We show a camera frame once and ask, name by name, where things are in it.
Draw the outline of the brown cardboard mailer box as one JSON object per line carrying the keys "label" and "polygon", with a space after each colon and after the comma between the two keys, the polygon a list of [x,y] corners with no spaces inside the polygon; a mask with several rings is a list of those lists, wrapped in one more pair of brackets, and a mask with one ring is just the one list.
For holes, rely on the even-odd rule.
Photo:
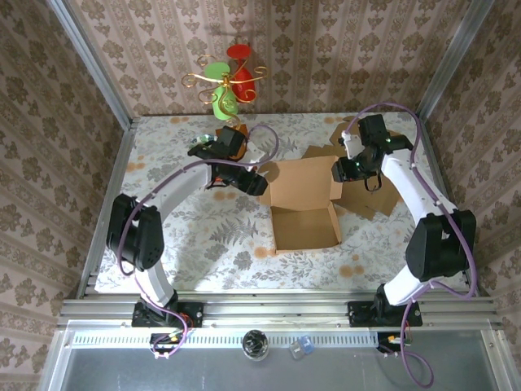
{"label": "brown cardboard mailer box", "polygon": [[261,204],[269,207],[276,253],[331,248],[342,235],[333,202],[343,185],[331,169],[338,158],[271,161],[260,168],[268,181]]}
{"label": "brown cardboard mailer box", "polygon": [[[323,147],[309,146],[303,158],[319,156],[338,156],[340,158],[347,155],[345,148],[340,145],[339,139],[341,133],[350,125],[353,116],[336,117],[335,119],[338,124],[330,135],[330,142]],[[390,216],[401,197],[387,178],[382,176],[381,180],[382,186],[374,192],[366,190],[364,181],[346,182],[343,184],[341,198],[333,200],[333,203],[368,220],[372,220],[376,213]]]}

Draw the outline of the small clear blue box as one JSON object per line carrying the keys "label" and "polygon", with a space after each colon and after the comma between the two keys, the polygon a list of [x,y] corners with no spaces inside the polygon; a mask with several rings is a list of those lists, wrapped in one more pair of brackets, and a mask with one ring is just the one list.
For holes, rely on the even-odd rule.
{"label": "small clear blue box", "polygon": [[314,344],[309,336],[300,336],[290,343],[289,350],[295,360],[300,360],[314,351]]}

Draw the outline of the floral tablecloth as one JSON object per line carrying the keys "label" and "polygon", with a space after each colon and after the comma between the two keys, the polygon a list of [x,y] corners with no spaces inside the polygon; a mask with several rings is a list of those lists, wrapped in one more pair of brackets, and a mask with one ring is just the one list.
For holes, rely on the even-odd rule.
{"label": "floral tablecloth", "polygon": [[[183,166],[192,142],[220,126],[214,116],[149,116],[138,122],[121,191],[145,195]],[[403,202],[365,219],[338,210],[333,248],[276,253],[269,209],[233,187],[197,191],[164,223],[162,262],[179,291],[375,290],[405,265],[414,220]]]}

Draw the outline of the red plastic wine glass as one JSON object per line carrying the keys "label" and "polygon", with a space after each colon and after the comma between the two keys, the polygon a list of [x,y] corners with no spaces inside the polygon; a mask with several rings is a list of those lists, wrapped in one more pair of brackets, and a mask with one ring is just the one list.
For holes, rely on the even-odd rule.
{"label": "red plastic wine glass", "polygon": [[235,81],[232,84],[233,93],[240,103],[251,103],[256,98],[256,88],[253,76],[246,65],[252,49],[247,44],[234,44],[227,49],[226,53],[236,61],[238,66],[231,78]]}

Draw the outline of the green plastic wine glass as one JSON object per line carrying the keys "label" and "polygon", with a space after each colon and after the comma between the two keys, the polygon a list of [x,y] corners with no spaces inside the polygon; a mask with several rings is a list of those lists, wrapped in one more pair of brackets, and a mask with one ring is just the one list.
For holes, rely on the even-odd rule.
{"label": "green plastic wine glass", "polygon": [[213,114],[222,121],[231,120],[238,114],[238,103],[232,89],[223,80],[230,75],[230,66],[226,62],[213,62],[204,69],[204,76],[217,80],[217,86],[208,96]]}

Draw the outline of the round glass jar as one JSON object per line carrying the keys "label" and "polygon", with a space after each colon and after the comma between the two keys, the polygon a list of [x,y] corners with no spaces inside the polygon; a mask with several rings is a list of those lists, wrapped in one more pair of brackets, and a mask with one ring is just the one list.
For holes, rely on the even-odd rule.
{"label": "round glass jar", "polygon": [[269,340],[260,330],[248,331],[242,339],[242,349],[245,356],[252,361],[264,360],[269,353]]}

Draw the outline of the black power connector block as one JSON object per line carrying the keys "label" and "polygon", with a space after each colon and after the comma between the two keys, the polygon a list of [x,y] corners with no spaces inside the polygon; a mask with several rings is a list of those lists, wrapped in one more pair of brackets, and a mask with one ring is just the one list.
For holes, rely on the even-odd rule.
{"label": "black power connector block", "polygon": [[157,357],[169,357],[182,341],[182,331],[170,333],[152,333],[150,350]]}
{"label": "black power connector block", "polygon": [[378,332],[377,350],[382,354],[394,354],[401,351],[401,338],[399,332]]}

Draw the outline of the grey metal shelf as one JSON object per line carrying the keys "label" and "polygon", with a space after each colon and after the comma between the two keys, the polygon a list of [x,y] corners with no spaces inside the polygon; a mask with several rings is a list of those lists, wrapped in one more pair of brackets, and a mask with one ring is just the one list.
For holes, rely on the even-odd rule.
{"label": "grey metal shelf", "polygon": [[300,360],[269,346],[252,361],[238,349],[74,349],[55,333],[37,391],[521,391],[503,332],[416,330],[408,359],[375,348],[316,348]]}

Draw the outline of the aluminium table side rail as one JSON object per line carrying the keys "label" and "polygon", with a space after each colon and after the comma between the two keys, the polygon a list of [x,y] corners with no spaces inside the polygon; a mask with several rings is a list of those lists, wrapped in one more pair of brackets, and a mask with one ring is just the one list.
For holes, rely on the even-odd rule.
{"label": "aluminium table side rail", "polygon": [[[417,136],[422,140],[422,147],[425,153],[425,156],[428,160],[431,175],[433,178],[436,187],[440,190],[444,197],[450,199],[449,192],[444,182],[443,175],[441,173],[438,161],[436,159],[436,154],[434,151],[434,147],[432,146],[432,142],[430,140],[427,125],[424,120],[420,119],[417,115],[414,115],[415,120],[417,121]],[[463,245],[463,250],[466,255],[466,260],[468,263],[468,267],[462,272],[467,281],[467,285],[469,287],[469,292],[466,294],[456,293],[452,288],[447,288],[445,285],[441,285],[443,289],[446,289],[449,293],[455,295],[456,297],[461,298],[462,300],[470,300],[471,298],[475,298],[479,296],[478,289],[478,271],[475,264],[475,259],[473,255],[473,250],[469,244]]]}
{"label": "aluminium table side rail", "polygon": [[120,194],[121,185],[125,176],[126,167],[131,154],[135,134],[140,119],[135,118],[130,122],[129,128],[124,132],[120,147],[114,162],[112,175],[107,185],[103,205],[91,240],[90,249],[86,257],[84,270],[78,285],[76,299],[83,299],[89,291],[90,280],[97,275],[99,266],[103,260],[106,248],[107,230],[112,211],[113,200]]}

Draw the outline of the aluminium mounting rail beam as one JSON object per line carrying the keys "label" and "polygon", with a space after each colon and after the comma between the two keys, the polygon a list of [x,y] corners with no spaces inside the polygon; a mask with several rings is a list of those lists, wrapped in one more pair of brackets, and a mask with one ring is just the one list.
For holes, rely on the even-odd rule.
{"label": "aluminium mounting rail beam", "polygon": [[[203,326],[208,329],[266,327],[270,331],[310,328],[340,331],[348,328],[348,303],[372,302],[372,291],[231,290],[180,291],[181,301],[204,305]],[[60,327],[129,327],[136,294],[89,294],[66,300],[58,320]],[[463,301],[446,292],[421,296],[419,313],[428,331],[501,328],[493,300],[477,297]]]}

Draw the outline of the aluminium frame post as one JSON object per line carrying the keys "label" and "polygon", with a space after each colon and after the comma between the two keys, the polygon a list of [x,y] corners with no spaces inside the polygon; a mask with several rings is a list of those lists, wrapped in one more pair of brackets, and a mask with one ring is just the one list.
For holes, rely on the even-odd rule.
{"label": "aluminium frame post", "polygon": [[133,118],[126,109],[115,84],[111,81],[103,66],[101,57],[97,54],[94,44],[90,42],[86,30],[81,26],[79,18],[75,16],[72,6],[67,0],[46,1],[71,40],[74,49],[81,57],[87,71],[107,101],[121,128],[124,131],[128,131],[133,123]]}
{"label": "aluminium frame post", "polygon": [[433,113],[463,57],[469,50],[495,0],[471,0],[466,14],[422,97],[417,114],[422,121]]}

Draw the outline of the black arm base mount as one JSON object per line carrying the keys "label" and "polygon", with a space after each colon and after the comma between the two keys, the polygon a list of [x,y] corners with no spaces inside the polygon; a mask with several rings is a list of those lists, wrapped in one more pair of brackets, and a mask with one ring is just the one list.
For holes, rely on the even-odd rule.
{"label": "black arm base mount", "polygon": [[376,301],[349,301],[347,316],[351,327],[399,327],[406,305],[389,305]]}
{"label": "black arm base mount", "polygon": [[193,301],[178,301],[167,307],[167,312],[159,310],[145,301],[138,301],[132,315],[133,327],[177,327],[182,328],[181,320],[173,315],[176,312],[185,320],[188,328],[203,325],[204,304]]}

